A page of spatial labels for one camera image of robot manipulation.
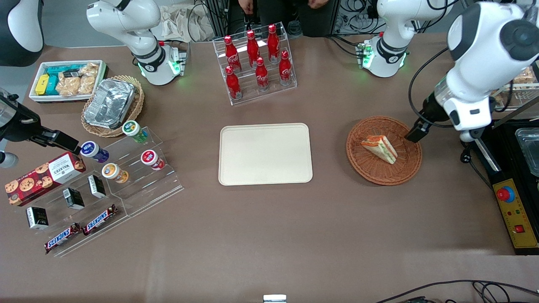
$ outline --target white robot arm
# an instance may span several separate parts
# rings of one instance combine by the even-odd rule
[[[150,83],[165,85],[179,75],[178,49],[160,46],[149,30],[161,20],[153,0],[97,1],[88,6],[86,17],[95,30],[127,45]]]
[[[528,10],[537,16],[537,7]],[[432,122],[451,120],[460,139],[471,142],[491,122],[489,95],[511,81],[539,56],[537,20],[526,20],[515,4],[477,2],[451,25],[447,44],[455,66],[425,99],[406,136],[419,141]]]
[[[427,21],[441,18],[452,6],[446,9],[446,0],[378,0],[378,15],[385,20],[383,36],[366,40],[372,51],[363,61],[363,67],[372,74],[387,78],[396,74],[404,60],[406,49],[416,33],[412,20]]]
[[[29,66],[43,50],[42,0],[0,1],[0,66]]]

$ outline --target white cloth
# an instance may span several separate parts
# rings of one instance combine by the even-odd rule
[[[161,6],[161,22],[165,39],[179,39],[185,42],[205,41],[215,37],[210,20],[206,16],[203,5],[193,9],[193,4],[173,4]]]

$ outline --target yellow control panel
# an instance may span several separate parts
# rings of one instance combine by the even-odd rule
[[[513,179],[492,185],[503,219],[515,248],[538,247],[528,216],[522,207]]]

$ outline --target walkers cookie box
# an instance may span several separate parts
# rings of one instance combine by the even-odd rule
[[[23,206],[86,170],[82,158],[70,152],[5,185],[9,204]]]

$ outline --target sandwich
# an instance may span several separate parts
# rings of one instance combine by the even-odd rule
[[[389,143],[388,138],[383,135],[367,136],[367,139],[361,141],[361,145],[389,164],[394,164],[397,161],[397,152]]]

